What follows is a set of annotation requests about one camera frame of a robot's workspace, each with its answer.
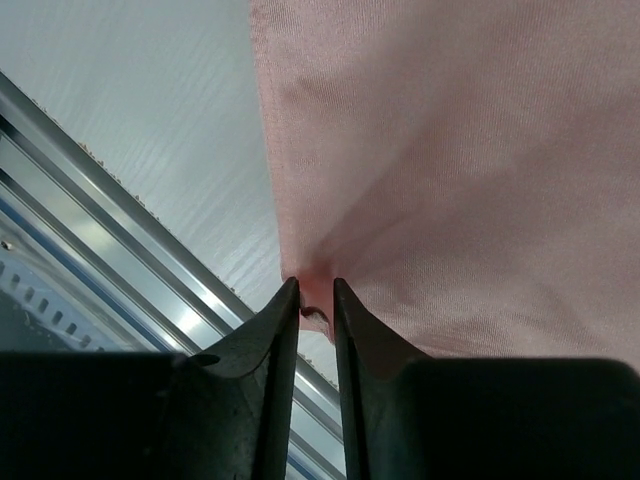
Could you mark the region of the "aluminium front rail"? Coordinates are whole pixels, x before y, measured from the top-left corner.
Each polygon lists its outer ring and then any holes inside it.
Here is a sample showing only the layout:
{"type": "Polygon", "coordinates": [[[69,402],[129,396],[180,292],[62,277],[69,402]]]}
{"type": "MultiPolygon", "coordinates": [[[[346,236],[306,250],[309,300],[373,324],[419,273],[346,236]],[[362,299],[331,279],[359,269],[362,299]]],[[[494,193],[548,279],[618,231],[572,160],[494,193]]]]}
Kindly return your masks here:
{"type": "MultiPolygon", "coordinates": [[[[167,479],[180,363],[252,311],[10,80],[1,82],[1,243],[116,342],[1,349],[5,479],[167,479]]],[[[285,476],[345,475],[336,389],[297,352],[285,476]]]]}

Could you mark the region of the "pink satin napkin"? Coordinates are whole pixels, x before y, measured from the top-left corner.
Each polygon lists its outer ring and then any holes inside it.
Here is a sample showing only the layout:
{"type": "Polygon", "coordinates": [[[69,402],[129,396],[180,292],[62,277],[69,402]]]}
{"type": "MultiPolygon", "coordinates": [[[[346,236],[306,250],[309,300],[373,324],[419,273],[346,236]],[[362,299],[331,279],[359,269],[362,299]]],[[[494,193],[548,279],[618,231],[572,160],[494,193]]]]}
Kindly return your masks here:
{"type": "Polygon", "coordinates": [[[255,1],[281,268],[433,356],[639,362],[635,1],[255,1]]]}

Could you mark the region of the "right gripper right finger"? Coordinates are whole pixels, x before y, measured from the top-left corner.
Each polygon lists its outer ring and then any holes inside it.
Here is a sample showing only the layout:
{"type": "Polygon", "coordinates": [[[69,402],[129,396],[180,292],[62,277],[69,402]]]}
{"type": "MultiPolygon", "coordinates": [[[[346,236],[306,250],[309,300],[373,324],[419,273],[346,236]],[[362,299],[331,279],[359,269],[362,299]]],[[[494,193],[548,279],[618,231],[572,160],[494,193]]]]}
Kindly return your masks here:
{"type": "Polygon", "coordinates": [[[349,479],[426,479],[414,418],[415,364],[432,358],[373,315],[346,280],[333,283],[334,340],[349,479]]]}

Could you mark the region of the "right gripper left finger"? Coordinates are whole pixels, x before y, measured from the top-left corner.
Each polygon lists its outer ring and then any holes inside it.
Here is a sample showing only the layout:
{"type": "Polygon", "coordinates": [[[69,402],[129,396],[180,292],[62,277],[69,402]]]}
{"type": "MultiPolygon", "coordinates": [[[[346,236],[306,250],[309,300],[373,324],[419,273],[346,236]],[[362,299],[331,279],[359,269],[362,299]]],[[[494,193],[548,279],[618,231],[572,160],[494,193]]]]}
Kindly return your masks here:
{"type": "Polygon", "coordinates": [[[299,307],[290,278],[253,318],[180,363],[164,417],[165,478],[284,478],[299,307]]]}

